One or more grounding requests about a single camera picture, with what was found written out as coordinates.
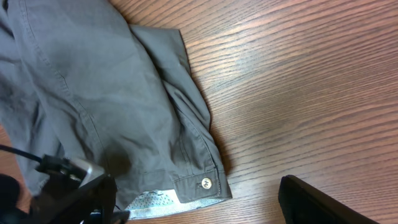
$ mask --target pant leg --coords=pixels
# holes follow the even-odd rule
[[[1,0],[0,40],[0,124],[14,147],[40,157],[63,157],[63,147],[22,66],[5,0]],[[47,176],[34,170],[38,165],[35,161],[17,156],[17,162],[28,189],[38,194]]]

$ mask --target wooden table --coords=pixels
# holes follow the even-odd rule
[[[398,1],[112,2],[180,29],[234,195],[133,223],[284,223],[287,174],[398,223]]]

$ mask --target gray fabric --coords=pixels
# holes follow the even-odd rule
[[[95,161],[122,207],[151,190],[231,198],[177,30],[129,26],[105,0],[0,1],[0,123],[15,147]],[[46,176],[17,160],[39,193]]]

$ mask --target wood grain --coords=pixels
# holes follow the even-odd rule
[[[234,199],[134,223],[284,223],[293,174],[398,223],[398,2],[112,0],[180,29]]]

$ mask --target black device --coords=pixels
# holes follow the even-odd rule
[[[377,224],[294,175],[282,178],[278,198],[286,224]]]
[[[39,162],[38,172],[49,175],[40,195],[34,197],[30,211],[15,207],[19,184],[12,177],[1,176],[1,195],[10,195],[0,202],[0,224],[123,224],[130,212],[114,212],[117,187],[114,178],[104,169],[84,159],[43,158],[0,145]]]

